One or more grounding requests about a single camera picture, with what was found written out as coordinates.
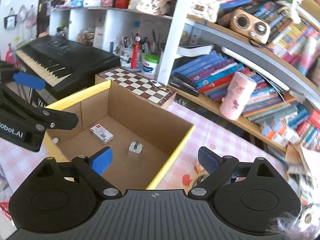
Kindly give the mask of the white power adapter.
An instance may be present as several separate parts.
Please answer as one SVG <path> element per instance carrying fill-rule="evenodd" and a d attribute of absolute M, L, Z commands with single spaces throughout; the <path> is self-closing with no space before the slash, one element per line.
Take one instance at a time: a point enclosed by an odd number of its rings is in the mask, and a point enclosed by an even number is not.
<path fill-rule="evenodd" d="M 142 149 L 143 149 L 143 145 L 138 141 L 134 141 L 129 146 L 129 153 L 140 154 Z"/>

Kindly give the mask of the white green-lid jar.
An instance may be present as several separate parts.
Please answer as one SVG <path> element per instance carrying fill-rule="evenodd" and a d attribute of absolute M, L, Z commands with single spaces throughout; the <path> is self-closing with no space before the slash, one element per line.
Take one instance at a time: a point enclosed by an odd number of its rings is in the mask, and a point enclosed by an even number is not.
<path fill-rule="evenodd" d="M 142 75 L 149 79 L 155 79 L 160 57 L 153 54 L 145 54 L 142 59 Z"/>

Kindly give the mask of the red tassel pen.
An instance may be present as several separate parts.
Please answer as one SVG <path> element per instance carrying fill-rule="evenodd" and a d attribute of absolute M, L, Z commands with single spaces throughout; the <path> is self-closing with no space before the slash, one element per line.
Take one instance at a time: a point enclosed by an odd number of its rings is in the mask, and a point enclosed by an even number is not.
<path fill-rule="evenodd" d="M 132 52 L 132 60 L 131 60 L 132 69 L 136 69 L 136 66 L 137 66 L 137 56 L 138 56 L 140 41 L 141 41 L 141 38 L 139 36 L 136 36 L 135 41 L 133 43 L 133 52 Z"/>

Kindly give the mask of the black Yamaha keyboard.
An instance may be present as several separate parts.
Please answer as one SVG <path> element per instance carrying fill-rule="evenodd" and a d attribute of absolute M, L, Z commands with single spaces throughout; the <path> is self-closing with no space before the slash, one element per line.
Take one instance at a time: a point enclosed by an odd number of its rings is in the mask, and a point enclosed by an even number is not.
<path fill-rule="evenodd" d="M 56 100 L 93 86 L 96 74 L 120 66 L 120 58 L 107 51 L 50 35 L 23 45 L 16 56 Z"/>

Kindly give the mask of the white bookshelf unit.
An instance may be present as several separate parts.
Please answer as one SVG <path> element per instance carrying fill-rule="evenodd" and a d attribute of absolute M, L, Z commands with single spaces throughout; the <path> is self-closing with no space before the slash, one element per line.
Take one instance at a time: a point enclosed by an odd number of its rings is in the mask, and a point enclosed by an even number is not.
<path fill-rule="evenodd" d="M 49 33 L 63 20 L 69 22 L 68 39 L 76 41 L 81 31 L 97 23 L 98 16 L 103 16 L 102 49 L 110 50 L 110 43 L 131 33 L 139 33 L 150 38 L 152 32 L 166 42 L 161 55 L 159 67 L 156 70 L 156 80 L 165 85 L 169 82 L 171 70 L 179 62 L 177 54 L 183 31 L 188 31 L 185 44 L 196 46 L 213 44 L 216 50 L 221 50 L 229 56 L 252 67 L 264 77 L 278 83 L 283 89 L 293 91 L 307 100 L 306 107 L 319 109 L 319 89 L 307 77 L 303 76 L 293 66 L 266 48 L 259 47 L 248 38 L 232 30 L 219 26 L 207 20 L 190 16 L 183 8 L 186 0 L 177 0 L 177 9 L 173 16 L 152 16 L 127 9 L 117 8 L 62 8 L 53 9 L 50 15 Z"/>

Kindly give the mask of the wooden retro radio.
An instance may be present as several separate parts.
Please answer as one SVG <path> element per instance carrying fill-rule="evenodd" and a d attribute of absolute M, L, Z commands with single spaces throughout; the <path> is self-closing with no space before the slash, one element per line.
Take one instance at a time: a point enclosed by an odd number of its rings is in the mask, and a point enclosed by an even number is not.
<path fill-rule="evenodd" d="M 268 23 L 241 9 L 236 9 L 233 12 L 230 28 L 260 44 L 267 44 L 271 33 L 271 27 Z"/>

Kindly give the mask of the pen holder cup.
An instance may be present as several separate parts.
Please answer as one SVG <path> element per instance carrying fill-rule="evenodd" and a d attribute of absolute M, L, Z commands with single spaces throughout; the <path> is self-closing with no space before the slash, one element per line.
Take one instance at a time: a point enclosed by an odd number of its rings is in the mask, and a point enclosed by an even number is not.
<path fill-rule="evenodd" d="M 132 60 L 132 52 L 133 52 L 133 43 L 135 41 L 135 37 L 123 37 L 123 41 L 120 47 L 120 59 L 124 61 L 126 64 L 130 65 L 131 68 L 131 60 Z"/>

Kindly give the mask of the yellow cardboard box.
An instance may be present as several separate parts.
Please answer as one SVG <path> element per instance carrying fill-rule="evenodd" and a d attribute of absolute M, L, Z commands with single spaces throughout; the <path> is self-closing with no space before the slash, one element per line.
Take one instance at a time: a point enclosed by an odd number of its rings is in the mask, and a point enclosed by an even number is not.
<path fill-rule="evenodd" d="M 73 130 L 49 129 L 44 137 L 48 155 L 69 161 L 92 156 L 103 148 L 90 133 L 100 124 L 113 134 L 108 143 L 112 164 L 103 176 L 121 191 L 155 189 L 185 147 L 194 126 L 154 106 L 113 81 L 106 81 L 52 103 L 50 109 L 75 113 Z M 129 153 L 132 142 L 143 145 L 140 154 Z"/>

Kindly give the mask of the pink printed tumbler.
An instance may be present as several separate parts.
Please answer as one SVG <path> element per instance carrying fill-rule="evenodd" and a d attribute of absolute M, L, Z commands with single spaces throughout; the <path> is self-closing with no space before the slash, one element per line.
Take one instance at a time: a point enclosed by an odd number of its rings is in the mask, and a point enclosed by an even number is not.
<path fill-rule="evenodd" d="M 257 83 L 251 77 L 236 72 L 227 88 L 227 94 L 221 102 L 220 113 L 229 120 L 238 120 L 256 86 Z"/>

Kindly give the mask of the small white red box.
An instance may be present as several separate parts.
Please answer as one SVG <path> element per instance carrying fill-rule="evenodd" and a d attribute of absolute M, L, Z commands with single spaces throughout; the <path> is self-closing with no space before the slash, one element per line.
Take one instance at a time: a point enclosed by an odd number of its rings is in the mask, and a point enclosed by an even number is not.
<path fill-rule="evenodd" d="M 96 124 L 95 126 L 91 127 L 90 133 L 94 135 L 103 145 L 106 145 L 113 139 L 113 134 L 100 124 Z"/>

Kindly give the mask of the wooden chessboard box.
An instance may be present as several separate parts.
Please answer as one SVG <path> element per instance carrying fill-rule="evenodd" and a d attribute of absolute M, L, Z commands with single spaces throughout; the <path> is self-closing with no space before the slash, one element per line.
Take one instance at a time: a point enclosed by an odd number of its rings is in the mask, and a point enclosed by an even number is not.
<path fill-rule="evenodd" d="M 167 109 L 176 91 L 128 69 L 116 67 L 95 75 L 95 84 L 111 80 L 149 103 Z"/>

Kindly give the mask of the white quilted handbag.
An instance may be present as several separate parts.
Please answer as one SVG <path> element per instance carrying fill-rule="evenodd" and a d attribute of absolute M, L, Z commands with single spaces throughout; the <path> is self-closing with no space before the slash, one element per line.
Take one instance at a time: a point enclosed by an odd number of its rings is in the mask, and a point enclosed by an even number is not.
<path fill-rule="evenodd" d="M 220 9 L 218 0 L 191 0 L 188 15 L 215 23 Z"/>

